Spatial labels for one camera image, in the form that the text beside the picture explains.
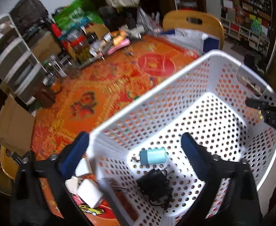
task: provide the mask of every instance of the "black power adapter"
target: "black power adapter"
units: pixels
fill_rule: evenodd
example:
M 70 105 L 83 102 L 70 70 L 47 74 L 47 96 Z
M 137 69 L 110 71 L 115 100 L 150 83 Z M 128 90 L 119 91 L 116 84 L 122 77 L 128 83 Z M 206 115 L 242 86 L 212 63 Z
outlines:
M 164 196 L 168 196 L 168 200 L 164 205 L 164 210 L 169 206 L 172 198 L 173 187 L 169 186 L 169 180 L 160 169 L 152 169 L 147 174 L 137 179 L 137 184 L 141 189 L 142 194 L 147 195 L 150 201 L 157 201 Z

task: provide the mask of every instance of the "basket handle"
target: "basket handle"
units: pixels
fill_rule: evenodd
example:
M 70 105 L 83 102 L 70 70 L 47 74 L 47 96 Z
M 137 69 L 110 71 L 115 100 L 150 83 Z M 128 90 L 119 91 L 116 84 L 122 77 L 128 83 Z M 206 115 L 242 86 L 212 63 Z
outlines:
M 236 79 L 257 98 L 260 98 L 267 89 L 268 83 L 244 64 L 241 64 Z

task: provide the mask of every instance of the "green bag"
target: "green bag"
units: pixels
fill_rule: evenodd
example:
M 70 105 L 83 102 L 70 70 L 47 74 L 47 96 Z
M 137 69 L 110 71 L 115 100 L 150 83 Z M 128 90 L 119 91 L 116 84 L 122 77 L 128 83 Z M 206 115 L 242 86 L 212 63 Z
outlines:
M 75 0 L 64 11 L 55 15 L 53 19 L 62 34 L 81 26 L 87 26 L 90 23 L 104 23 L 90 0 Z

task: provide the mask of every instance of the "white plastic basket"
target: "white plastic basket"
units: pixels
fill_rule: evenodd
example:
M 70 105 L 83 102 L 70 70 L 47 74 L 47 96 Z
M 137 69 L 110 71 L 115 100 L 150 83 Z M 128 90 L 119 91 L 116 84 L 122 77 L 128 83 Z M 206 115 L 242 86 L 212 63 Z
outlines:
M 255 96 L 253 88 L 245 86 L 247 81 L 261 89 L 260 97 Z M 212 50 L 90 134 L 87 155 L 94 160 L 98 183 L 108 191 L 103 180 L 113 178 L 125 187 L 128 200 L 139 214 L 136 221 L 131 220 L 114 198 L 113 210 L 119 220 L 123 218 L 121 224 L 174 226 L 195 201 L 204 183 L 195 175 L 181 148 L 181 135 L 185 132 L 224 160 L 246 158 L 257 189 L 261 187 L 276 157 L 276 130 L 264 123 L 257 110 L 244 104 L 246 97 L 276 106 L 276 93 L 265 81 L 230 55 Z M 161 147 L 169 156 L 165 164 L 145 166 L 132 160 L 142 149 Z M 155 167 L 167 167 L 169 185 L 174 188 L 164 214 L 163 208 L 149 204 L 135 182 Z M 228 181 L 221 181 L 208 216 L 218 211 Z

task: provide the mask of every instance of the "floral tablecloth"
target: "floral tablecloth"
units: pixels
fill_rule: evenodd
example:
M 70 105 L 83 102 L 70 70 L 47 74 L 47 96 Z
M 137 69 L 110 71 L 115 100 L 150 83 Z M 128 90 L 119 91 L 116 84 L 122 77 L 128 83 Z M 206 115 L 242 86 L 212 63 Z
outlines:
M 65 79 L 55 104 L 37 112 L 31 149 L 37 160 L 59 153 L 80 131 L 91 132 L 142 94 L 198 58 L 164 39 L 144 36 L 127 47 L 134 56 L 120 49 L 105 60 L 85 68 L 79 79 Z M 62 217 L 49 185 L 41 179 L 50 210 Z M 106 201 L 100 213 L 85 213 L 95 225 L 119 225 Z

